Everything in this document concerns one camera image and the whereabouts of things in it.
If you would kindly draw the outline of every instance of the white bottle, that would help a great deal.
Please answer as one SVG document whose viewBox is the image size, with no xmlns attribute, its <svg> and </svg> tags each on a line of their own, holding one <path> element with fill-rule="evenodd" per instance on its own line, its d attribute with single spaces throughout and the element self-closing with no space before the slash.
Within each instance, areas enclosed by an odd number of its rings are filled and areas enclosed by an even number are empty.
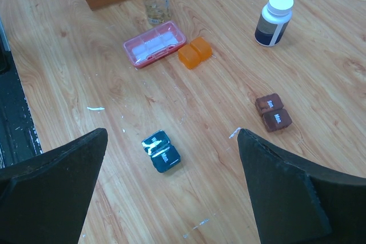
<svg viewBox="0 0 366 244">
<path fill-rule="evenodd" d="M 292 17 L 293 0 L 269 0 L 262 9 L 254 34 L 257 42 L 266 47 L 276 45 Z"/>
</svg>

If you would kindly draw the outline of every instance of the orange container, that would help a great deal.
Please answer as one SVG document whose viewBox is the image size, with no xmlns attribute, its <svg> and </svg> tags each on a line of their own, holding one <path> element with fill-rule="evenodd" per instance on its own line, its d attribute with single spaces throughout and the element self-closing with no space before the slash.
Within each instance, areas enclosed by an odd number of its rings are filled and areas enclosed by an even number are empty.
<svg viewBox="0 0 366 244">
<path fill-rule="evenodd" d="M 178 50 L 179 60 L 189 69 L 201 63 L 200 56 L 190 45 L 184 45 Z"/>
<path fill-rule="evenodd" d="M 203 37 L 197 37 L 192 40 L 190 45 L 198 53 L 201 61 L 208 59 L 212 55 L 212 48 L 210 44 L 203 39 Z"/>
</svg>

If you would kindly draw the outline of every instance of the pink plastic container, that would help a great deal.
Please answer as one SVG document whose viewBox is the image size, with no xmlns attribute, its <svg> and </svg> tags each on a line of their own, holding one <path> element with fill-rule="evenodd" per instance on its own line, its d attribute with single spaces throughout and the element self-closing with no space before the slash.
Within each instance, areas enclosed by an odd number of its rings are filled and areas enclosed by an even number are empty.
<svg viewBox="0 0 366 244">
<path fill-rule="evenodd" d="M 125 51 L 136 68 L 145 67 L 182 47 L 186 38 L 173 21 L 167 21 L 124 43 Z"/>
</svg>

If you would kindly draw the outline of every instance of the jar lid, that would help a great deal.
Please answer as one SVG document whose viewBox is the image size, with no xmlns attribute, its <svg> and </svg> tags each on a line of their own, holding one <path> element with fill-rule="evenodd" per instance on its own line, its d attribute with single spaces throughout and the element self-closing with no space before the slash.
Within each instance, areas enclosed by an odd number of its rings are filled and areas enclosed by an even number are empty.
<svg viewBox="0 0 366 244">
<path fill-rule="evenodd" d="M 292 10 L 293 0 L 269 0 L 267 7 L 272 14 L 286 15 Z"/>
</svg>

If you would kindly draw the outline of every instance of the brown pill box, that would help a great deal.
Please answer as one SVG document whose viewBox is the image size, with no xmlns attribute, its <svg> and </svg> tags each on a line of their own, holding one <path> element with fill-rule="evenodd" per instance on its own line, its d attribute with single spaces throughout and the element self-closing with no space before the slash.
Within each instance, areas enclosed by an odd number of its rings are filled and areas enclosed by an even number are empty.
<svg viewBox="0 0 366 244">
<path fill-rule="evenodd" d="M 291 125 L 292 119 L 285 109 L 270 111 L 262 117 L 267 131 L 278 131 Z"/>
<path fill-rule="evenodd" d="M 284 107 L 278 94 L 270 94 L 265 97 L 257 98 L 255 106 L 260 116 L 269 111 L 280 110 Z"/>
</svg>

